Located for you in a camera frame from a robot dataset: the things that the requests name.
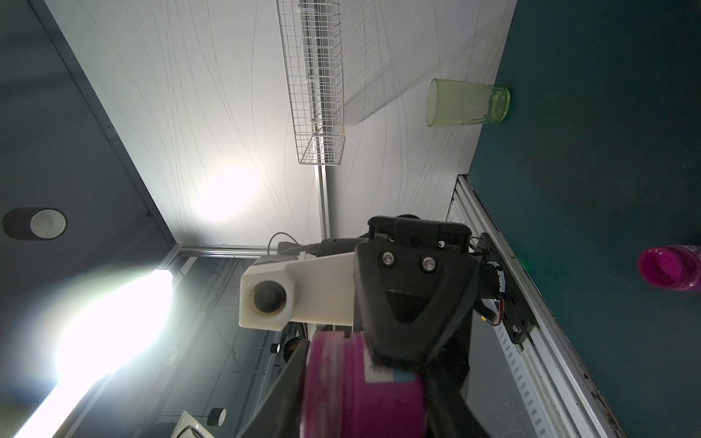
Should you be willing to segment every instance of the magenta cup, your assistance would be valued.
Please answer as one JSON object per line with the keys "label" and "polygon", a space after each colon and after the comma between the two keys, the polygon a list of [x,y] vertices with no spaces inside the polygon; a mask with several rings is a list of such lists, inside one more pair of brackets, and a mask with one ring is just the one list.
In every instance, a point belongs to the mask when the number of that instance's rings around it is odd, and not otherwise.
{"label": "magenta cup", "polygon": [[423,381],[372,364],[362,334],[321,331],[307,359],[300,437],[422,438]]}
{"label": "magenta cup", "polygon": [[701,290],[701,247],[668,245],[647,249],[640,254],[638,271],[656,287]]}

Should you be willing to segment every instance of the bolt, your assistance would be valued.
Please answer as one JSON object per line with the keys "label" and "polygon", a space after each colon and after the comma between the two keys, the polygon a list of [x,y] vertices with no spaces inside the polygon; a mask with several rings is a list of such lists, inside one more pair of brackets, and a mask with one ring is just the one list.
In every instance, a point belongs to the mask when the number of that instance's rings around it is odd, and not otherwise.
{"label": "bolt", "polygon": [[382,263],[384,263],[388,268],[392,266],[394,264],[394,254],[389,251],[382,254]]}
{"label": "bolt", "polygon": [[425,272],[433,272],[436,269],[436,260],[426,257],[421,261],[421,269]]}

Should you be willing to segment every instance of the transparent drinking glass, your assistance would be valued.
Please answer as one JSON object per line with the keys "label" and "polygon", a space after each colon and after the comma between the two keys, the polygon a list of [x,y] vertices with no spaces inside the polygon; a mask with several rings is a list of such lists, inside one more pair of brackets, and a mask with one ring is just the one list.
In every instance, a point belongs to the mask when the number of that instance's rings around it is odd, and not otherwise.
{"label": "transparent drinking glass", "polygon": [[510,103],[511,93],[504,87],[433,79],[426,100],[426,123],[453,126],[501,122]]}

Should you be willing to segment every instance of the dark teal table surface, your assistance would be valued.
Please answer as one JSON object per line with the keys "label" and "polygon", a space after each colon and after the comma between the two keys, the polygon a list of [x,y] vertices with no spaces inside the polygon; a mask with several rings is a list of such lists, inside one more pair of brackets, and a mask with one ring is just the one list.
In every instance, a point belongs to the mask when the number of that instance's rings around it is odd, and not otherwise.
{"label": "dark teal table surface", "polygon": [[647,247],[701,245],[701,1],[518,0],[470,178],[630,437],[701,437],[701,294]]}

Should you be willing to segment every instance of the wire mesh cable tray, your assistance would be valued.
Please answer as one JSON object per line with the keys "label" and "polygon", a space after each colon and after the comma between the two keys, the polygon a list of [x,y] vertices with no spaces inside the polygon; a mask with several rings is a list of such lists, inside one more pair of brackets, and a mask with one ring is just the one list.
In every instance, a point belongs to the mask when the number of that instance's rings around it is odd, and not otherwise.
{"label": "wire mesh cable tray", "polygon": [[300,164],[338,165],[346,141],[341,4],[276,1],[297,159]]}

